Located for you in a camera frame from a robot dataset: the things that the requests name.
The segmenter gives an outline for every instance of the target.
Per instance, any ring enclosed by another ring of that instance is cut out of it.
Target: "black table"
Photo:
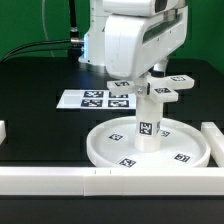
[[[171,60],[168,75],[195,79],[164,117],[200,129],[212,121],[224,131],[224,76],[200,60]],[[0,120],[7,138],[0,166],[92,166],[86,137],[97,124],[133,116],[133,110],[57,110],[64,89],[107,89],[108,75],[66,58],[13,59],[0,65]],[[0,223],[222,223],[223,197],[1,196]]]

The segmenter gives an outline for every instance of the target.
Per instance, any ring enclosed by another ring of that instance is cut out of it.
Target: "black cable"
[[[2,58],[2,60],[4,60],[4,58],[7,58],[11,54],[14,54],[14,53],[21,51],[23,49],[26,49],[26,48],[36,47],[36,46],[44,46],[44,45],[54,45],[54,44],[67,44],[67,43],[71,43],[71,41],[70,40],[54,40],[54,41],[43,41],[43,42],[35,42],[35,43],[26,44],[26,45],[23,45],[21,47],[18,47],[16,49],[10,51]]]
[[[64,50],[70,50],[70,49],[79,49],[79,48],[67,47],[67,48],[52,48],[52,49],[38,49],[38,50],[22,51],[22,52],[13,53],[8,55],[7,57],[4,57],[2,60],[0,60],[0,63],[4,63],[9,58],[20,55],[20,54],[34,53],[34,52],[41,52],[41,51],[64,51]]]
[[[70,23],[72,28],[77,28],[75,0],[69,0]]]

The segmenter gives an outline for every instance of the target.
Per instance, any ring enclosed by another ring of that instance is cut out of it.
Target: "white cylinder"
[[[160,148],[160,121],[163,104],[155,103],[150,96],[137,97],[135,147],[142,152]]]

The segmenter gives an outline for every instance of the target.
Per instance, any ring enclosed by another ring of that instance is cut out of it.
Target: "green background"
[[[84,34],[89,27],[89,0],[75,2],[79,31]],[[188,0],[188,5],[187,40],[173,57],[206,60],[224,74],[224,1]],[[46,0],[45,9],[49,39],[68,39],[68,0]],[[44,40],[42,0],[0,0],[0,57],[15,47]],[[54,54],[66,56],[65,52]],[[51,53],[30,55],[51,56]]]

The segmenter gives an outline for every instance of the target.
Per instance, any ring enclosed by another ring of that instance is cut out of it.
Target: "white circular tray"
[[[161,121],[161,146],[152,153],[134,147],[135,117],[109,120],[96,126],[87,137],[87,154],[97,167],[205,167],[210,146],[197,129],[184,123]]]

